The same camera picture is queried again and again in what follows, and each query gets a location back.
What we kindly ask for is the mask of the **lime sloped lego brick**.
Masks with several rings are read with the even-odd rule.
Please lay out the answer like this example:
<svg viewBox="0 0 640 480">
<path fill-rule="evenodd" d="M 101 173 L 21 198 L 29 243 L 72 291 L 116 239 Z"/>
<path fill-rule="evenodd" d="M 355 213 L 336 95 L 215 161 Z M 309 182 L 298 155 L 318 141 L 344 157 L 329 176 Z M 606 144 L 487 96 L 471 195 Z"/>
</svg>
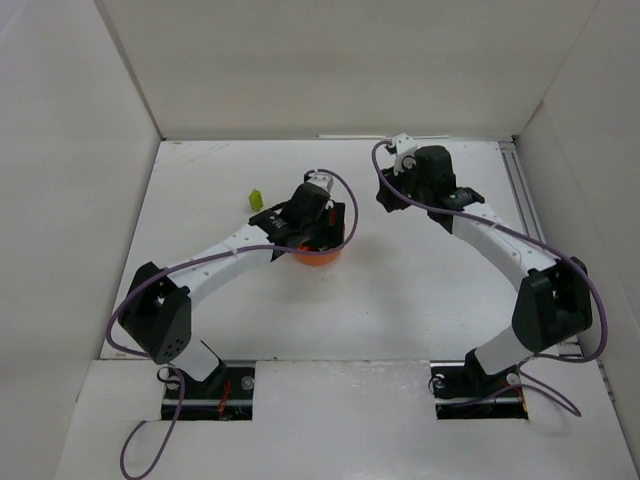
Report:
<svg viewBox="0 0 640 480">
<path fill-rule="evenodd" d="M 263 200 L 262 193 L 257 189 L 253 189 L 250 192 L 248 196 L 248 202 L 253 212 L 260 212 L 264 208 L 264 200 Z"/>
</svg>

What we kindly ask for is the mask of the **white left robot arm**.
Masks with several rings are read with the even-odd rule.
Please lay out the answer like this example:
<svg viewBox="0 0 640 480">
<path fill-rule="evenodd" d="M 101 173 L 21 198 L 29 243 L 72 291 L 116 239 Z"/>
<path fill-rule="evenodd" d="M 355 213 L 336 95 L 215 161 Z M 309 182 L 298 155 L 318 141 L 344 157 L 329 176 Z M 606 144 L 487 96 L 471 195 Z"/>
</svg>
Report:
<svg viewBox="0 0 640 480">
<path fill-rule="evenodd" d="M 144 356 L 193 381 L 206 394 L 223 383 L 226 365 L 194 338 L 193 310 L 238 276 L 286 253 L 322 253 L 344 242 L 345 206 L 333 201 L 334 179 L 307 174 L 293 196 L 254 216 L 200 256 L 172 267 L 148 262 L 136 271 L 116 313 Z"/>
</svg>

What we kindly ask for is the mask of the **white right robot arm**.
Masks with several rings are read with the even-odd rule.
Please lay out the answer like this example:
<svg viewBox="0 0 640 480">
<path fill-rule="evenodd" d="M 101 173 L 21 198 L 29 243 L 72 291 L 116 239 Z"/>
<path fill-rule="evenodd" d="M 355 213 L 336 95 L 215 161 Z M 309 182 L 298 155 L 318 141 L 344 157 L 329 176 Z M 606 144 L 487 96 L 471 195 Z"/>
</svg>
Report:
<svg viewBox="0 0 640 480">
<path fill-rule="evenodd" d="M 392 166 L 376 170 L 376 199 L 385 210 L 424 209 L 447 233 L 481 254 L 516 291 L 504 330 L 468 352 L 462 364 L 433 367 L 436 397 L 488 396 L 520 363 L 592 327 L 592 287 L 585 266 L 504 225 L 480 193 L 458 185 L 445 147 L 420 147 L 404 135 L 375 147 L 394 158 Z"/>
</svg>

